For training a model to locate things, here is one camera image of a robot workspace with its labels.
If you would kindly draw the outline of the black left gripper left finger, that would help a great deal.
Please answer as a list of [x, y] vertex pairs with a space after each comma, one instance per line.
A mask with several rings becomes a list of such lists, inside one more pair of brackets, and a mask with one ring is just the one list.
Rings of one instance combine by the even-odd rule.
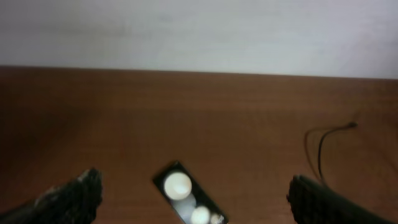
[[101, 172], [88, 169], [69, 182], [1, 214], [1, 223], [92, 223], [103, 200]]

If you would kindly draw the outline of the black flip smartphone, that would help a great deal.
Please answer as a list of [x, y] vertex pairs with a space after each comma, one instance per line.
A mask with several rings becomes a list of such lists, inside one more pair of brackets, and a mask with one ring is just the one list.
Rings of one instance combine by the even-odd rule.
[[152, 182], [184, 224], [228, 224], [229, 218], [179, 161], [171, 162]]

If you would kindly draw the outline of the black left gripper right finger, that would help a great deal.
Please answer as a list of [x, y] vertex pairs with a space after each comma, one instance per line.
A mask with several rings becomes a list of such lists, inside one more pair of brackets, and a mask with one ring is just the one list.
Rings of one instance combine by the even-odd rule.
[[393, 224], [303, 175], [291, 180], [287, 201], [298, 224]]

